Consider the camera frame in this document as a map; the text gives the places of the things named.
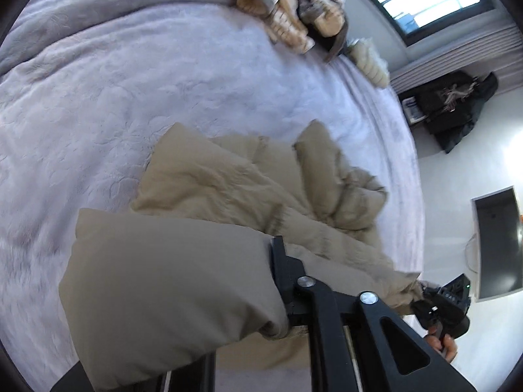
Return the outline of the person's right hand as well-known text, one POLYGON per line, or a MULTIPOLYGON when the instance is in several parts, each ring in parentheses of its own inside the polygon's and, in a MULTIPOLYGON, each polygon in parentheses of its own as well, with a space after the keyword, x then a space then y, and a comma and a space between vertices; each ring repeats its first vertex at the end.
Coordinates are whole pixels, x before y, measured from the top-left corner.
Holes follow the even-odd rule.
POLYGON ((440 339, 437 334, 437 327, 432 326, 427 330, 424 340, 436 352, 440 353, 448 363, 451 364, 455 360, 458 348, 455 340, 450 335, 445 335, 440 339))

